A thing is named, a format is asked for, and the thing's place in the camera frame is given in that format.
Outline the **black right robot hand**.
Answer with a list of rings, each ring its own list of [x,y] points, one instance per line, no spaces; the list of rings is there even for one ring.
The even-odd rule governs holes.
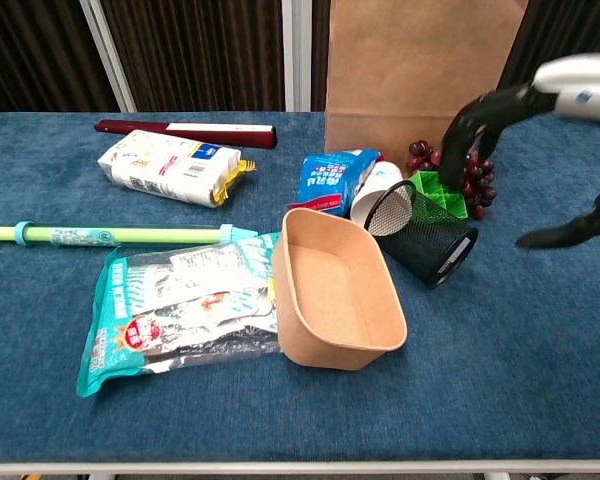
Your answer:
[[[440,183],[458,191],[464,183],[466,154],[478,145],[478,157],[487,160],[502,132],[510,125],[553,111],[557,93],[522,84],[490,91],[463,107],[446,130],[440,147]]]

